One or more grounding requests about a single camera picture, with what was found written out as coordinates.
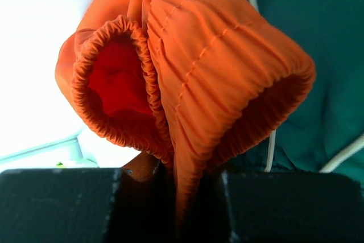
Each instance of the gathered fabric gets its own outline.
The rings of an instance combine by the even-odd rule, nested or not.
[[[203,173],[266,139],[315,76],[247,0],[94,0],[56,67],[91,130],[173,170],[178,225]]]

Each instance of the teal cloth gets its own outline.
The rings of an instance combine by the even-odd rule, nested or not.
[[[258,6],[317,69],[308,98],[277,129],[272,170],[316,172],[364,132],[364,0],[258,0]],[[263,170],[267,149],[265,140],[231,162]],[[334,172],[364,188],[364,151]]]

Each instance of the green garment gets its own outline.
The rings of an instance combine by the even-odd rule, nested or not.
[[[308,98],[277,129],[272,170],[316,172],[364,132],[364,0],[258,0],[258,6],[317,69]],[[265,140],[231,162],[263,170],[267,150]],[[364,188],[364,150],[335,172]]]

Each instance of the red inner lining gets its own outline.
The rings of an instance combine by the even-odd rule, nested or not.
[[[125,110],[152,116],[140,63],[130,39],[114,40],[99,53],[88,87],[100,96],[109,117]]]

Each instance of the white wall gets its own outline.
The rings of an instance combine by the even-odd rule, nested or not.
[[[83,126],[54,69],[62,42],[91,0],[0,0],[0,157]]]

